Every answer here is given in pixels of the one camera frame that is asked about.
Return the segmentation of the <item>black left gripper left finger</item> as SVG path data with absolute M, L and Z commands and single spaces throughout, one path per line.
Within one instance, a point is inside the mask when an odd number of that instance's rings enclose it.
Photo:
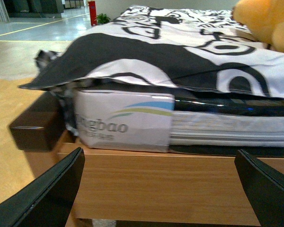
M 0 227 L 64 227 L 85 164 L 78 147 L 0 204 Z

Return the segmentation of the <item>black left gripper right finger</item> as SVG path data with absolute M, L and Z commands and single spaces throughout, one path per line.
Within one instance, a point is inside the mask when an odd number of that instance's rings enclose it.
M 260 225 L 284 227 L 284 174 L 244 150 L 234 164 Z

